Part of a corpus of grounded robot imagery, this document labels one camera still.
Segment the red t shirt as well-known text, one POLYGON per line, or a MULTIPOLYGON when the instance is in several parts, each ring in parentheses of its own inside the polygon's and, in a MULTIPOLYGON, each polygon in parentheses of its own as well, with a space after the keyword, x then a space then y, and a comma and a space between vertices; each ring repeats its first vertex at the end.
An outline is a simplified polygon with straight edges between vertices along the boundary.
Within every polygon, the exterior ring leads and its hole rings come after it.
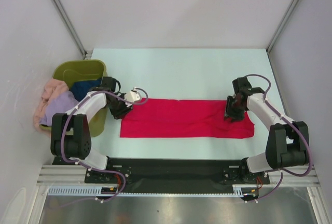
POLYGON ((225 100, 148 99, 122 119, 121 138, 251 138, 255 125, 225 119, 225 100))

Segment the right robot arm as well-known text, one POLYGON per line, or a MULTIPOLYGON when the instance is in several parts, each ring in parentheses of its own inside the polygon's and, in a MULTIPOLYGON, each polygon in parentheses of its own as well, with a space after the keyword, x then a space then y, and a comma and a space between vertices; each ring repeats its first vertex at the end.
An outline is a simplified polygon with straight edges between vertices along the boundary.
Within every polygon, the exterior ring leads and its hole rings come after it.
POLYGON ((248 76, 235 79, 232 86, 234 94, 227 97, 225 120, 240 122, 251 111, 269 132, 265 152, 242 159, 240 179, 252 183, 258 175, 274 171, 307 176, 313 167, 307 124, 278 111, 268 100, 268 90, 253 87, 248 76))

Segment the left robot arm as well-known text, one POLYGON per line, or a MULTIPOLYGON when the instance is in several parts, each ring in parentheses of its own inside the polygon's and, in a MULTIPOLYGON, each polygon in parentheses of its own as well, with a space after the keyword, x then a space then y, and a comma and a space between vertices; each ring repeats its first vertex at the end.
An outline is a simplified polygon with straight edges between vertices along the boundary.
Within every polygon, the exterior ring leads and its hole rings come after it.
POLYGON ((92 148, 89 124, 100 110, 109 110, 115 119, 122 119, 142 100, 137 88, 127 93, 120 89, 117 79, 105 77, 92 84, 82 100, 52 116, 51 153, 65 163, 96 169, 97 177, 105 183, 114 178, 115 170, 107 165, 106 155, 92 148))

